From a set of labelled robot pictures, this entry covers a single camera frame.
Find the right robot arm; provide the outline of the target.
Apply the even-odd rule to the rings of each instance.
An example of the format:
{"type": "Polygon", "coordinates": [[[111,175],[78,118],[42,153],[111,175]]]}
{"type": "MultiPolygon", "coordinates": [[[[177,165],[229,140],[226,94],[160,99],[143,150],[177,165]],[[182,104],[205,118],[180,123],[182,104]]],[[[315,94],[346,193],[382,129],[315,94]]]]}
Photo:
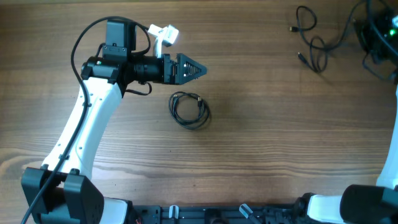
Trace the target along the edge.
{"type": "Polygon", "coordinates": [[[296,93],[297,137],[288,169],[302,189],[340,195],[350,185],[397,185],[397,102],[393,76],[368,64],[348,39],[309,41],[296,93]]]}

